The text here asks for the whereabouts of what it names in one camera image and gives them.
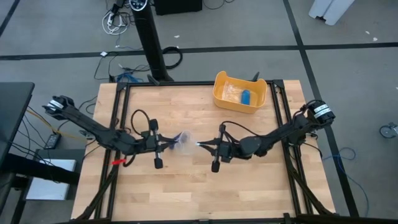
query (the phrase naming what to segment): wooden tabletop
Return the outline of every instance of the wooden tabletop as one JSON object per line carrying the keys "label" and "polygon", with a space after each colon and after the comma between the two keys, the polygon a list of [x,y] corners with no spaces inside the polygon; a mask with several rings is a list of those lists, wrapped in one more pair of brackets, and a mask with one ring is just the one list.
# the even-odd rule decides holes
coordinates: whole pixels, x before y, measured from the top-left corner
{"label": "wooden tabletop", "polygon": [[[149,118],[158,120],[159,133],[170,138],[188,130],[196,141],[210,140],[218,136],[218,126],[225,120],[235,121],[259,134],[277,128],[270,88],[266,104],[254,114],[218,108],[213,103],[212,89],[212,86],[133,87],[126,127],[131,127],[132,112],[142,109]],[[285,81],[285,89],[293,114],[305,103],[300,82]],[[115,92],[116,84],[102,84],[99,88],[94,119],[107,127]],[[122,92],[118,118],[123,98]],[[281,100],[280,108],[285,122]],[[141,114],[137,114],[133,122],[139,131],[148,129]],[[236,139],[250,135],[231,124],[227,124],[227,131]],[[307,142],[317,146],[313,139],[308,138]],[[86,153],[94,147],[95,143],[88,146]],[[324,206],[334,212],[318,151],[306,145],[301,148],[308,186]],[[104,152],[102,148],[97,149],[83,163],[72,218],[79,216],[95,196]],[[221,163],[219,173],[211,172],[213,158],[200,147],[192,147],[188,155],[166,149],[162,158],[163,169],[154,168],[153,154],[138,155],[131,166],[119,168],[114,221],[277,218],[285,212],[295,215],[281,143],[275,144],[265,157]],[[302,211],[305,211],[300,187],[297,188]],[[108,194],[109,191],[104,196],[102,217],[105,217]]]}

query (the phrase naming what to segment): black case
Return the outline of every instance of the black case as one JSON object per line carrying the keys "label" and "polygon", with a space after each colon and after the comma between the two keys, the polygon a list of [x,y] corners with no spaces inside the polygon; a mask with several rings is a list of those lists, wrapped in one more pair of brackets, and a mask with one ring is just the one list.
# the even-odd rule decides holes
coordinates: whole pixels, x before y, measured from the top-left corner
{"label": "black case", "polygon": [[154,0],[156,14],[159,16],[182,12],[201,11],[202,0]]}

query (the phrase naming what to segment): clear plastic bag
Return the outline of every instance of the clear plastic bag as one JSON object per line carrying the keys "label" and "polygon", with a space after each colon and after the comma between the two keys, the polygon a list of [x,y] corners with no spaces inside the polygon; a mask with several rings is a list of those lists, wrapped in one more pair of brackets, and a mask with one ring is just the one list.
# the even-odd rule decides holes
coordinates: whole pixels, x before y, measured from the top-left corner
{"label": "clear plastic bag", "polygon": [[193,154],[195,148],[198,147],[196,145],[196,141],[193,140],[192,133],[190,131],[181,132],[176,140],[177,142],[174,144],[172,149],[181,154]]}
{"label": "clear plastic bag", "polygon": [[242,92],[245,89],[236,86],[228,81],[225,81],[223,90],[223,100],[230,101],[233,103],[241,103]]}

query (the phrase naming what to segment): orange bin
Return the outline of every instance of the orange bin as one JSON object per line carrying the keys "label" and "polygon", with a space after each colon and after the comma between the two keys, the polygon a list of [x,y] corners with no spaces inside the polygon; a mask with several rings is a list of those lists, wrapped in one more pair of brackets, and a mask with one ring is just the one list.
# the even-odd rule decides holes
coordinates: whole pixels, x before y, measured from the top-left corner
{"label": "orange bin", "polygon": [[[244,105],[236,101],[223,100],[224,86],[226,82],[236,86],[239,89],[249,90],[250,105]],[[267,83],[262,78],[258,79],[256,82],[250,82],[237,78],[231,78],[225,71],[222,71],[217,74],[216,81],[214,83],[213,99],[214,103],[220,108],[253,114],[266,103],[266,93]]]}

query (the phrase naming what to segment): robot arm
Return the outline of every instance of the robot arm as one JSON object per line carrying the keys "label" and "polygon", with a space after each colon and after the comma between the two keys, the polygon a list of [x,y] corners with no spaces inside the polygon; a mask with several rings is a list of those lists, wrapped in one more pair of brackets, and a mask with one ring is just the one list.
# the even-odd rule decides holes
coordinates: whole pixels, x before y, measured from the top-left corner
{"label": "robot arm", "polygon": [[262,157],[272,149],[275,143],[285,138],[289,144],[299,146],[305,142],[306,133],[329,126],[334,118],[335,115],[325,102],[313,100],[303,105],[294,114],[291,122],[267,135],[258,135],[252,132],[253,136],[237,141],[226,131],[225,123],[233,123],[244,129],[246,128],[232,121],[224,121],[220,124],[219,138],[207,142],[198,142],[198,145],[204,147],[214,157],[211,169],[213,172],[218,172],[220,169],[219,158],[221,158],[222,162],[230,162],[234,157],[248,160],[252,158],[253,154]]}
{"label": "robot arm", "polygon": [[154,152],[156,169],[163,167],[163,162],[159,154],[169,147],[170,144],[174,143],[173,139],[165,138],[157,132],[158,124],[156,119],[149,121],[149,130],[141,134],[143,138],[136,139],[125,132],[125,130],[106,128],[87,117],[76,109],[73,100],[66,96],[53,96],[53,99],[44,108],[46,109],[46,113],[53,118],[57,120],[70,120],[90,132],[95,136],[98,144],[107,149],[120,151],[127,156]]}

